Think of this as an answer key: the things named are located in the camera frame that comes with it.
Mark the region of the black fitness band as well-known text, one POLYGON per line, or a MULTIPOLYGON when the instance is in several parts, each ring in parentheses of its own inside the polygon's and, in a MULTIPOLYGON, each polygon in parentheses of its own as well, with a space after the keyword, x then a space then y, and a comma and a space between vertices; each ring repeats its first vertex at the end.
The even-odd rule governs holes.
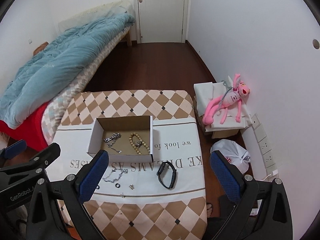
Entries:
POLYGON ((157 178, 164 188, 172 190, 176 184, 177 170, 170 161, 164 161, 157 171, 157 178))

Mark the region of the red blanket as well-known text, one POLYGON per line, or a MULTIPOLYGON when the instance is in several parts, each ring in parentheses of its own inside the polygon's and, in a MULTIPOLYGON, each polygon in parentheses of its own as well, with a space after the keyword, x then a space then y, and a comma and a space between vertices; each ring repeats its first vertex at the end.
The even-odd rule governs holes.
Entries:
POLYGON ((48 104, 49 102, 46 102, 41 105, 16 129, 9 128, 1 121, 1 132, 15 140, 24 140, 28 147, 40 152, 48 146, 42 131, 42 117, 48 104))

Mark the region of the white plastic bag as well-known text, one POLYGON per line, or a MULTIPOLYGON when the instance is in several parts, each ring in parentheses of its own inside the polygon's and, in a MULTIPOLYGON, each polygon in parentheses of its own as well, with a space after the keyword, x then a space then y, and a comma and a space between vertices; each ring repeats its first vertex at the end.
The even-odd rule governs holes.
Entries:
POLYGON ((220 151, 225 159, 236 166, 242 174, 245 174, 249 169, 251 162, 249 152, 232 140, 221 139, 211 147, 210 151, 220 151))

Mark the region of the teal blue duvet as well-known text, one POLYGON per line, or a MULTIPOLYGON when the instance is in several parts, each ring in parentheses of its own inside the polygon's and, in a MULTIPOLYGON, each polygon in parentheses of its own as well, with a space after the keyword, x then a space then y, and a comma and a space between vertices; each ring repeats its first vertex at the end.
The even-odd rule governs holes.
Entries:
POLYGON ((129 13, 100 17, 68 29, 33 56, 16 73, 1 96, 1 120, 11 129, 52 100, 87 67, 124 28, 135 22, 129 13))

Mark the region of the white cardboard box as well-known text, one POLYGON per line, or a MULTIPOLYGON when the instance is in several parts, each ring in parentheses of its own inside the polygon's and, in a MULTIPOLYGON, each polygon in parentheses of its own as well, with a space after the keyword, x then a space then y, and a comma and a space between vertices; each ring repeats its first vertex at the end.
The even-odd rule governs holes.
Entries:
POLYGON ((87 154, 93 157, 105 150, 110 162, 151 163, 152 145, 153 119, 149 115, 96 118, 87 154))

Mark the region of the brown pillow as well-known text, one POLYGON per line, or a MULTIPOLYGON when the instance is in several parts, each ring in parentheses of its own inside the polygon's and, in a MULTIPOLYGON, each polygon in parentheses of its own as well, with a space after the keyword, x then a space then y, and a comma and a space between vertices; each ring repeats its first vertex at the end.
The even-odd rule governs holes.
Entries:
POLYGON ((38 54, 39 52, 43 51, 46 46, 48 46, 48 42, 44 42, 43 44, 41 44, 40 46, 38 46, 34 51, 33 51, 33 55, 35 56, 36 54, 38 54))

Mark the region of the pink panther plush toy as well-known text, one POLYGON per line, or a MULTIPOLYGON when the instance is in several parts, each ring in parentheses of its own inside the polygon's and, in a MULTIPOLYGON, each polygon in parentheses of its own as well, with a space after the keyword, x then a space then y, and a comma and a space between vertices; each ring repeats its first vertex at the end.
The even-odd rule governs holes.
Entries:
POLYGON ((237 123, 240 123, 242 101, 250 94, 250 88, 244 83, 244 81, 240 80, 240 76, 240 74, 235 74, 232 87, 228 88, 223 95, 210 100, 202 118, 202 123, 205 126, 213 124, 214 114, 222 109, 225 111, 220 120, 220 124, 224 124, 227 119, 228 109, 234 104, 237 104, 238 109, 235 120, 237 123))

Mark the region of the white door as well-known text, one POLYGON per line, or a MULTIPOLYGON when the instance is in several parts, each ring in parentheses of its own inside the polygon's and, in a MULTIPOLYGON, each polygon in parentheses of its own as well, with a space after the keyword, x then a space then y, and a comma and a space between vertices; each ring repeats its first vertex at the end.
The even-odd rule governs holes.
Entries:
POLYGON ((138 43, 184 43, 189 0, 133 0, 138 43))

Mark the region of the white wall socket strip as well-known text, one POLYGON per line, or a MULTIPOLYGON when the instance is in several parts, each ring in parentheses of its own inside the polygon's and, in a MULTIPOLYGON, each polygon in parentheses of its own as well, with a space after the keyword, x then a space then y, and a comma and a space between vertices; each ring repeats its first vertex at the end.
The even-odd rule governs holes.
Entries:
POLYGON ((276 162, 274 161, 272 147, 264 130, 263 124, 258 118, 258 115, 256 113, 253 114, 251 119, 253 132, 263 158, 264 166, 266 168, 266 177, 264 180, 271 180, 278 175, 278 169, 276 162))

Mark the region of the wooden bed frame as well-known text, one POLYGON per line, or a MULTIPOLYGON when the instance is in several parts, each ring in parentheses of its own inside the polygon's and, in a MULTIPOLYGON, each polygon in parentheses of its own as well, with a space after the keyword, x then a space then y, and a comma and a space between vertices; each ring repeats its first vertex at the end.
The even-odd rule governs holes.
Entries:
POLYGON ((132 40, 131 40, 131 33, 130 33, 130 27, 127 27, 124 29, 123 36, 120 40, 120 42, 125 42, 128 47, 132 46, 132 40))

